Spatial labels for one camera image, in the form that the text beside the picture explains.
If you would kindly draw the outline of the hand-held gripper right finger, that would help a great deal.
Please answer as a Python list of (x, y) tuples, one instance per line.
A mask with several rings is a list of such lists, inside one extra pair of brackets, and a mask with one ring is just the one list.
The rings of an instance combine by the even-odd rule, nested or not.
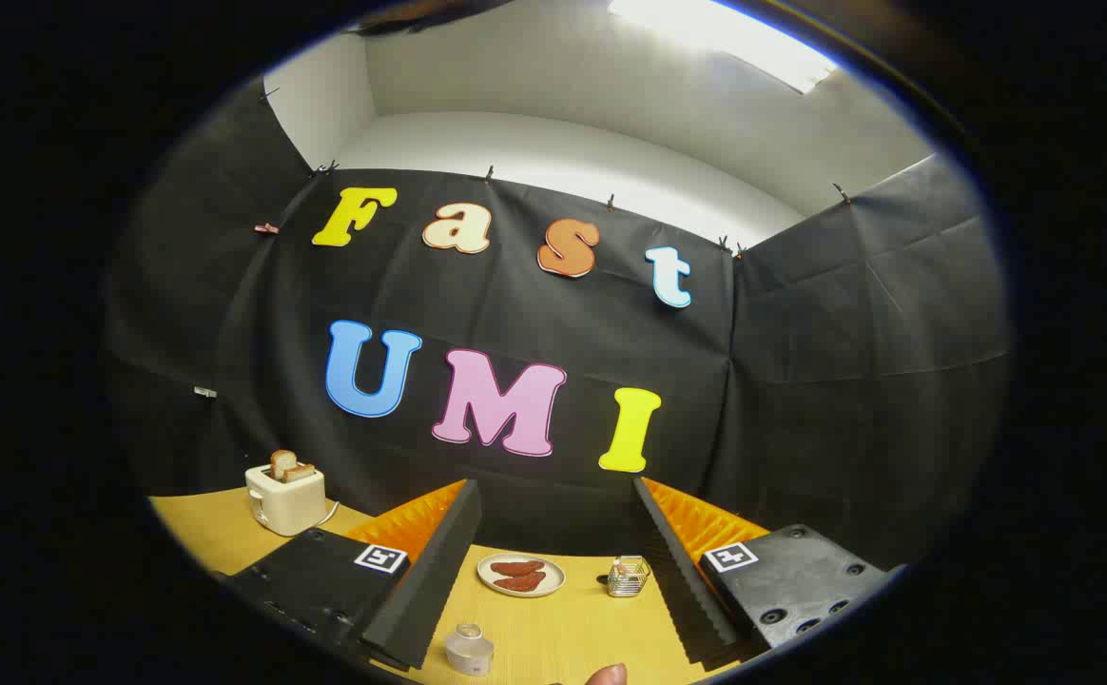
[(656, 480), (633, 481), (641, 556), (687, 660), (723, 667), (820, 632), (900, 573), (808, 525), (768, 530)]

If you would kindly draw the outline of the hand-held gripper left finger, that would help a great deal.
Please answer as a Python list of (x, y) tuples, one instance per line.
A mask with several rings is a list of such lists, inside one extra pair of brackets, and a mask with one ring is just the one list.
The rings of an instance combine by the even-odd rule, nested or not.
[(288, 541), (216, 579), (329, 654), (420, 668), (482, 512), (474, 479), (411, 499), (346, 534), (321, 528), (333, 511), (319, 501)]

